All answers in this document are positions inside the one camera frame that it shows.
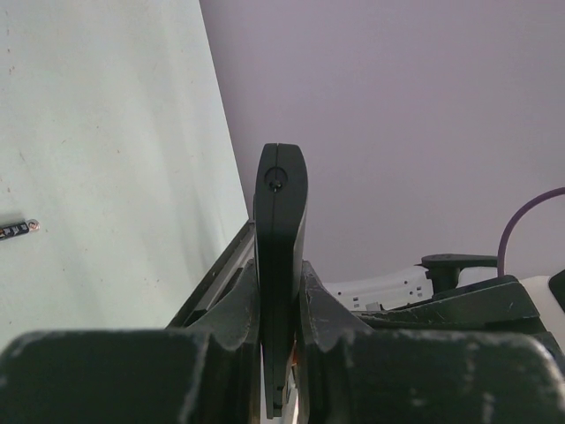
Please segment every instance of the gray wall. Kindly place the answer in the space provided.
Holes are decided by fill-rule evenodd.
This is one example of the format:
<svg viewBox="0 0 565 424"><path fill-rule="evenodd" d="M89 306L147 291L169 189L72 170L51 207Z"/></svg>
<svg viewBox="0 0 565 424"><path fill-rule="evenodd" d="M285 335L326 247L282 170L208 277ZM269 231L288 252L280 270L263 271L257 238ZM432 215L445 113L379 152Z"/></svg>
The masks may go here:
<svg viewBox="0 0 565 424"><path fill-rule="evenodd" d="M494 254L523 203L565 185L562 0L201 5L248 206L262 145L299 144L326 281ZM507 264L565 268L565 201L524 219Z"/></svg>

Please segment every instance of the cable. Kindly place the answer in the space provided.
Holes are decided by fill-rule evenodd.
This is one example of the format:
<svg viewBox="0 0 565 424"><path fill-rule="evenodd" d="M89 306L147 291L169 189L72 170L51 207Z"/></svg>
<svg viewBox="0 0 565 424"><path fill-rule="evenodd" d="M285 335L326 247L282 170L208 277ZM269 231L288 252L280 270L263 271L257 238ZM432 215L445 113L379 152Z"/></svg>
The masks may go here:
<svg viewBox="0 0 565 424"><path fill-rule="evenodd" d="M549 201L550 199L565 195L565 187L556 188L554 190L550 190L549 192L540 194L535 199L532 199L525 205L523 205L518 211L510 218L508 221L504 232L502 233L501 243L498 245L498 276L504 276L504 261L506 259L506 248L509 245L510 234L512 234L512 230L516 227L516 224L524 215L526 215L530 210L534 209L539 203L543 203L544 201Z"/></svg>

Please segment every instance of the cord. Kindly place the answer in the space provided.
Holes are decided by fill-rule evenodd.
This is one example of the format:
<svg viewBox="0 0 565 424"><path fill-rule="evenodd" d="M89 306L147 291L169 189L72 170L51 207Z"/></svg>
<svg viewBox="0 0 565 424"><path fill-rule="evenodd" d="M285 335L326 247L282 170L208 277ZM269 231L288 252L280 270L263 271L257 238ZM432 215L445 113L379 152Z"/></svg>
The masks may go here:
<svg viewBox="0 0 565 424"><path fill-rule="evenodd" d="M516 224L524 215L526 215L530 210L534 209L539 203L544 201L549 201L550 199L565 195L565 187L555 188L549 192L540 194L535 199L532 199L525 205L523 205L518 211L510 218L510 221L506 224L506 228L502 233L501 243L498 246L498 276L504 276L504 261L506 260L506 249L509 245L510 234L512 230L516 227Z"/></svg>

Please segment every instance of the table surface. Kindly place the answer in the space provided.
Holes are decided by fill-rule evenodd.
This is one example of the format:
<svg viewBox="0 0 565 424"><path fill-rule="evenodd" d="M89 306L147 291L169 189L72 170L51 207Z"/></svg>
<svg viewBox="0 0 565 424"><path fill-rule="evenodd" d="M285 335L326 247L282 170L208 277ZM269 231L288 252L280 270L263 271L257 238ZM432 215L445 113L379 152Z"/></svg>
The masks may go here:
<svg viewBox="0 0 565 424"><path fill-rule="evenodd" d="M0 1L0 346L166 325L247 212L197 1Z"/></svg>

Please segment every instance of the purple cable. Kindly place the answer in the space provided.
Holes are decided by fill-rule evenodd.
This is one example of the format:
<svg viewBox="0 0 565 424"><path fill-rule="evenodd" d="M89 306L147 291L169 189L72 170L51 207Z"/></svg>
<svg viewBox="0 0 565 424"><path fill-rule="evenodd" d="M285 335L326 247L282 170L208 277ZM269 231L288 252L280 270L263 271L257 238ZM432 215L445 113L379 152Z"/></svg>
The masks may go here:
<svg viewBox="0 0 565 424"><path fill-rule="evenodd" d="M516 227L516 224L522 216L526 215L530 210L534 209L539 203L543 203L544 201L549 201L553 197L565 195L565 187L556 188L554 190L550 190L547 193L540 194L535 199L532 199L525 205L523 205L518 211L512 216L504 232L502 233L501 243L498 245L498 276L504 276L504 261L506 260L506 248L509 245L510 234L512 234L512 230Z"/></svg>

